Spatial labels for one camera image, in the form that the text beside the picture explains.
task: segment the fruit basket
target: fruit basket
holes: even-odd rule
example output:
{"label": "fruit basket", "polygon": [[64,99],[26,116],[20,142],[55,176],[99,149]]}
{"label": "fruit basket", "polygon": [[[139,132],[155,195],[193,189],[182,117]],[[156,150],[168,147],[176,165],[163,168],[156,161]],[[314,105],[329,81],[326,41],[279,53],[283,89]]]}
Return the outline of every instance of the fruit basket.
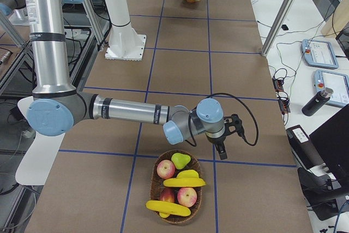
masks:
{"label": "fruit basket", "polygon": [[[189,155],[191,157],[191,161],[181,170],[176,170],[175,173],[174,173],[174,177],[177,176],[177,174],[183,170],[189,170],[189,169],[194,169],[195,171],[198,172],[199,174],[199,177],[201,178],[202,177],[202,174],[201,174],[201,169],[200,169],[200,163],[198,162],[198,160],[192,155],[190,154],[189,152],[186,152],[184,150],[170,150],[170,151],[167,151],[165,153],[163,153],[155,162],[154,164],[154,168],[153,168],[153,174],[152,174],[152,181],[151,181],[151,191],[150,191],[150,199],[151,200],[159,200],[160,198],[160,194],[161,192],[165,189],[165,186],[163,184],[164,182],[164,179],[159,177],[158,173],[157,173],[157,167],[158,167],[158,164],[165,160],[165,159],[169,159],[171,160],[171,156],[175,153],[182,153],[182,154],[186,154],[186,155]],[[201,206],[201,195],[202,195],[202,187],[195,187],[195,191],[196,191],[196,194],[197,194],[197,199],[196,199],[196,202],[193,206],[191,206],[189,209],[191,211],[191,214],[187,217],[181,217],[181,216],[175,216],[175,215],[170,215],[169,217],[167,218],[162,218],[159,216],[159,212],[155,212],[159,218],[161,218],[162,220],[170,223],[170,224],[180,224],[180,223],[184,223],[184,222],[187,222],[189,221],[191,218],[193,218],[195,216],[195,214],[197,213],[198,209],[200,208]]]}

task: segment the green pear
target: green pear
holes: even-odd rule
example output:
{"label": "green pear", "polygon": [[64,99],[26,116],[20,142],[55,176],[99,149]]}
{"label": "green pear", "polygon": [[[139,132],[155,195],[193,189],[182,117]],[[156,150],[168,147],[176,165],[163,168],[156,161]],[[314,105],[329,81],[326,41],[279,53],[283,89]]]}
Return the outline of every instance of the green pear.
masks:
{"label": "green pear", "polygon": [[175,153],[172,155],[171,161],[174,163],[176,169],[182,169],[191,161],[191,157],[186,154]]}

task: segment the white table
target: white table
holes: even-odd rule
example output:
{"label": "white table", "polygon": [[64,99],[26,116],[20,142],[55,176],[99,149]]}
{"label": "white table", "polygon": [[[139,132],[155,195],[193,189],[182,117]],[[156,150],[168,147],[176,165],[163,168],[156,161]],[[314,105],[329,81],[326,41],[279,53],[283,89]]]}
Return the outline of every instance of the white table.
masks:
{"label": "white table", "polygon": [[[279,11],[279,8],[283,0],[251,0],[256,20],[271,26],[275,20],[275,17]],[[283,31],[282,29],[279,32],[279,35],[269,54],[267,55],[267,60],[270,66],[275,67],[276,69],[285,68],[281,64],[281,59],[278,54],[276,44],[277,43],[292,43],[294,41],[302,41],[303,39],[311,39],[316,35],[321,35],[321,28],[324,25],[322,16],[318,12],[312,0],[295,0],[284,24],[287,24],[289,31]],[[258,29],[260,31],[261,39],[264,42],[265,37],[268,35],[270,27],[258,23]],[[293,31],[305,31],[298,33],[288,33]],[[345,54],[340,48],[339,44],[334,38],[324,38],[317,37],[316,40],[325,40],[330,41],[335,51],[335,55],[338,57],[339,69],[334,71],[344,73],[349,75],[349,61],[345,58]],[[304,60],[300,60],[302,57],[302,52],[300,50],[300,43],[294,43],[292,45],[279,45],[279,49],[282,56],[282,61],[289,65],[291,68],[297,70],[296,79],[292,85],[292,79],[286,79],[284,84],[284,90],[291,94],[290,99],[290,110],[288,123],[285,128],[292,127],[300,124],[303,129],[308,133],[312,133],[317,129],[322,123],[331,118],[335,113],[337,113],[340,108],[328,106],[323,106],[318,112],[313,116],[307,117],[302,114],[302,107],[313,97],[316,93],[314,88],[313,75],[317,69],[315,67],[309,67],[306,65]],[[292,76],[294,72],[291,69],[288,70],[288,75]],[[322,170],[318,167],[314,168],[314,173],[316,175],[323,175]],[[336,217],[327,219],[325,221],[320,221],[314,212],[309,212],[309,217],[312,223],[313,231],[319,232],[322,229],[328,229],[329,233],[332,233],[332,229],[329,229],[328,226],[333,226],[336,220]],[[349,212],[341,215],[337,231],[349,231]]]}

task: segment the white pole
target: white pole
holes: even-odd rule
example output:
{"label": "white pole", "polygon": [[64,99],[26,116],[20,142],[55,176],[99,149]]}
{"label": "white pole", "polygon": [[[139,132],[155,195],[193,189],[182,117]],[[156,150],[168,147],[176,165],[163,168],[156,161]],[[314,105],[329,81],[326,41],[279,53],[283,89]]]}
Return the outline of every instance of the white pole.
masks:
{"label": "white pole", "polygon": [[105,58],[142,60],[146,36],[138,35],[132,28],[126,0],[105,2],[113,24]]}

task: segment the yellow banana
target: yellow banana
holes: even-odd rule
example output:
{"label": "yellow banana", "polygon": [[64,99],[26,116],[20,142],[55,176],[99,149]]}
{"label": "yellow banana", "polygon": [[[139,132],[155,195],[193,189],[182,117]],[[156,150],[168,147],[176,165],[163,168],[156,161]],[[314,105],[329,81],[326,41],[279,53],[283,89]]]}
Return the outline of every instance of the yellow banana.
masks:
{"label": "yellow banana", "polygon": [[162,217],[162,218],[168,218],[168,217],[170,216],[170,214],[168,214],[168,213],[162,213],[162,212],[159,212],[159,215],[160,215],[160,217]]}
{"label": "yellow banana", "polygon": [[181,217],[187,217],[191,214],[190,209],[188,209],[187,207],[181,206],[176,203],[160,200],[149,200],[146,203],[146,207],[153,211],[177,215]]}
{"label": "yellow banana", "polygon": [[193,188],[193,187],[201,187],[205,185],[206,185],[206,182],[202,178],[196,178],[196,177],[169,178],[168,180],[164,180],[164,186],[166,187]]}
{"label": "yellow banana", "polygon": [[198,173],[194,169],[183,170],[178,173],[177,178],[192,177],[198,178]]}

